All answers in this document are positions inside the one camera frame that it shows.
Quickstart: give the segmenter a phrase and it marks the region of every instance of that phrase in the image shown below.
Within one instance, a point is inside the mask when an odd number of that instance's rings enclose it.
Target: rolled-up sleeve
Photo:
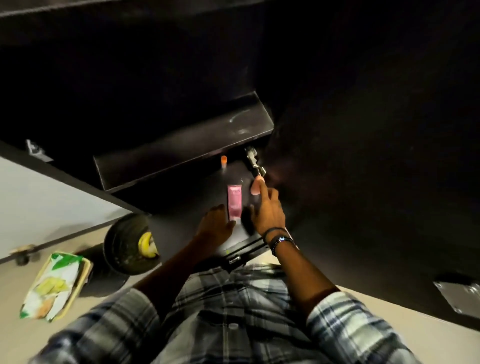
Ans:
[[[107,298],[53,335],[33,364],[134,363],[155,347],[155,308],[134,288]]]
[[[385,320],[345,292],[318,303],[307,318],[307,330],[336,363],[418,363]]]

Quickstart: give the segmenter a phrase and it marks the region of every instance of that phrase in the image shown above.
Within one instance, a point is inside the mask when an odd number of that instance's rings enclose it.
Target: tile floor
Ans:
[[[56,250],[74,252],[80,247],[93,246],[103,242],[108,227],[102,228],[41,251],[41,258],[24,267],[17,267],[13,261],[0,265],[0,352],[2,362],[8,364],[26,363],[39,351],[50,335],[65,327],[80,314],[86,312],[101,298],[79,298],[63,319],[47,323],[40,320],[20,320],[20,306],[25,293],[35,279],[48,255]],[[276,263],[278,260],[267,252],[256,257],[252,263]],[[131,277],[127,285],[141,279]],[[470,364],[480,358],[480,332],[459,325],[444,322],[407,308],[378,300],[358,292],[348,291],[362,300],[375,314],[385,318],[406,340],[412,351],[425,364]]]

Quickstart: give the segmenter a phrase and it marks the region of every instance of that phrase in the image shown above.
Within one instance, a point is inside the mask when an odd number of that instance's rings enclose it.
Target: wristband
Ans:
[[[272,239],[272,245],[270,247],[270,250],[272,251],[273,256],[276,256],[275,254],[276,246],[281,242],[291,242],[294,246],[296,246],[292,238],[289,238],[288,236],[285,236],[283,234],[277,235]]]
[[[263,240],[264,243],[267,244],[267,245],[268,245],[268,242],[267,242],[267,240],[266,240],[267,234],[268,234],[269,232],[272,232],[273,230],[282,230],[282,231],[286,232],[287,235],[288,235],[288,231],[287,231],[285,228],[269,228],[269,229],[267,229],[267,230],[262,234],[262,240]]]

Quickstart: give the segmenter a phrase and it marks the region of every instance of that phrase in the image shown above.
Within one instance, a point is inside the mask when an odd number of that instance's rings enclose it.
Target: hand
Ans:
[[[264,181],[259,181],[260,193],[262,195],[262,204],[258,212],[252,211],[252,222],[260,235],[263,235],[265,231],[270,228],[284,228],[285,227],[285,214],[282,210],[282,205],[278,200],[278,191],[275,188],[267,188]],[[265,237],[267,243],[275,237],[275,235],[285,233],[282,230],[273,230],[269,232]]]
[[[225,205],[212,207],[200,221],[197,234],[192,240],[192,244],[199,248],[201,258],[208,258],[226,242],[235,225],[235,221],[227,221]]]

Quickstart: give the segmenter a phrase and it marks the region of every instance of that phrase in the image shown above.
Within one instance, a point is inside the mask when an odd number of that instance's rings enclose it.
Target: plaid shirt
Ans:
[[[32,363],[417,363],[388,323],[335,292],[306,322],[280,267],[192,274],[160,322],[129,289],[50,338]]]

